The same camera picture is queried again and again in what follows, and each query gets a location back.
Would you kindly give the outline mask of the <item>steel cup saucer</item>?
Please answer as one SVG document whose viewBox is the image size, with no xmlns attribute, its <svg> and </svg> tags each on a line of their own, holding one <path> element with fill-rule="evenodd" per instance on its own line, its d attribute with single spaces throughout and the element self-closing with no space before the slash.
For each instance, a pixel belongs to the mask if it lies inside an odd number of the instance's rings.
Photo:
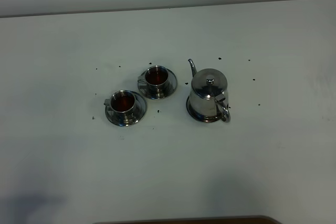
<svg viewBox="0 0 336 224">
<path fill-rule="evenodd" d="M 136 97 L 135 108 L 132 112 L 116 113 L 105 106 L 106 118 L 114 125 L 117 126 L 130 126 L 138 123 L 147 112 L 147 102 L 145 98 L 135 91 L 131 91 Z"/>
<path fill-rule="evenodd" d="M 169 72 L 169 80 L 168 85 L 164 90 L 150 90 L 144 84 L 137 84 L 140 93 L 151 100 L 160 100 L 171 96 L 177 89 L 177 78 L 170 69 L 167 70 Z"/>
</svg>

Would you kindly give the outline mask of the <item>stainless steel teacup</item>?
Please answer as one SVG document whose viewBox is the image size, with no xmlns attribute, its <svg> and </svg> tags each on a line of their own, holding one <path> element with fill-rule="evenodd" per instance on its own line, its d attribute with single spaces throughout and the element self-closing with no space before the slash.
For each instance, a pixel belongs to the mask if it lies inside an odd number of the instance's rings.
<svg viewBox="0 0 336 224">
<path fill-rule="evenodd" d="M 105 99 L 104 105 L 116 113 L 132 112 L 135 108 L 136 97 L 129 90 L 119 90 L 110 98 Z"/>
<path fill-rule="evenodd" d="M 138 84 L 144 84 L 150 90 L 164 90 L 168 85 L 169 72 L 163 66 L 151 66 L 138 77 Z"/>
</svg>

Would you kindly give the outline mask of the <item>stainless steel teapot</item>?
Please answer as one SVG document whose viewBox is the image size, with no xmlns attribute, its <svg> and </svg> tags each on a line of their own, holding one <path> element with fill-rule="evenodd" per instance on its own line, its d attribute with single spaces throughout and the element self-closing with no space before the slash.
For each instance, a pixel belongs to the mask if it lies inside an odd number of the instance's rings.
<svg viewBox="0 0 336 224">
<path fill-rule="evenodd" d="M 192 108 L 204 116 L 216 116 L 222 113 L 230 122 L 228 83 L 225 75 L 213 68 L 198 71 L 192 59 L 188 62 L 193 76 L 188 96 Z"/>
</svg>

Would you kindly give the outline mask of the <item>near stainless steel teacup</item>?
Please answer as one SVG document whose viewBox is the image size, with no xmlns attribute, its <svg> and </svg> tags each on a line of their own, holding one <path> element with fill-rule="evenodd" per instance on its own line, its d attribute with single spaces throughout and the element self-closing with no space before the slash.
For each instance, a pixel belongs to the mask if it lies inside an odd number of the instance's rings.
<svg viewBox="0 0 336 224">
<path fill-rule="evenodd" d="M 104 105 L 116 113 L 132 112 L 135 108 L 136 97 L 129 90 L 119 90 L 110 98 L 105 99 Z"/>
</svg>

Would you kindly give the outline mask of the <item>near steel cup saucer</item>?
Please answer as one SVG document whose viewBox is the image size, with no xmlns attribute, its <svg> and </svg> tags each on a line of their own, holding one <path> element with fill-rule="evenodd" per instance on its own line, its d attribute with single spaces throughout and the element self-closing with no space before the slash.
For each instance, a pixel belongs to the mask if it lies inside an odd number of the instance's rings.
<svg viewBox="0 0 336 224">
<path fill-rule="evenodd" d="M 145 98 L 135 91 L 131 91 L 136 97 L 135 108 L 132 112 L 116 113 L 105 106 L 106 118 L 114 125 L 117 126 L 130 126 L 138 123 L 147 112 L 147 102 Z"/>
</svg>

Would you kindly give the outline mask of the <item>far stainless steel teacup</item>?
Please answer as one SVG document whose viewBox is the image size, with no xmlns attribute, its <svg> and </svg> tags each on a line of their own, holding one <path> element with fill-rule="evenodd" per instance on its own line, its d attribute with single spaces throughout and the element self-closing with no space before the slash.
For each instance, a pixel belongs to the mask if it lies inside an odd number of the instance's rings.
<svg viewBox="0 0 336 224">
<path fill-rule="evenodd" d="M 168 85 L 169 72 L 163 66 L 151 66 L 138 77 L 138 84 L 144 84 L 150 90 L 164 90 Z"/>
</svg>

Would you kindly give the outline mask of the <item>far steel cup saucer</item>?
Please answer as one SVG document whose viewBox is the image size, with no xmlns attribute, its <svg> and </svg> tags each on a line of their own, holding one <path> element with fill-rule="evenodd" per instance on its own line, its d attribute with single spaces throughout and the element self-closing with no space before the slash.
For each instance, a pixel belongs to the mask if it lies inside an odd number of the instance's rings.
<svg viewBox="0 0 336 224">
<path fill-rule="evenodd" d="M 164 90 L 150 90 L 144 84 L 137 84 L 140 93 L 151 100 L 160 100 L 171 96 L 177 89 L 177 78 L 170 69 L 167 70 L 169 72 L 169 80 L 168 85 Z"/>
</svg>

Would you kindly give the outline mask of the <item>steel teapot saucer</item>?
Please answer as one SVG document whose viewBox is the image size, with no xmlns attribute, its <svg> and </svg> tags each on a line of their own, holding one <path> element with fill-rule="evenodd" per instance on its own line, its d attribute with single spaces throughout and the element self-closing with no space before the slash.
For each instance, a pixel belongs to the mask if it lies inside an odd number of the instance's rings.
<svg viewBox="0 0 336 224">
<path fill-rule="evenodd" d="M 223 121 L 225 123 L 228 123 L 228 120 L 224 117 L 222 113 L 216 115 L 216 116 L 204 116 L 202 114 L 197 113 L 190 104 L 190 98 L 188 97 L 186 100 L 186 109 L 189 113 L 189 115 L 194 118 L 197 121 L 204 122 L 204 123 L 212 123 L 216 121 Z"/>
</svg>

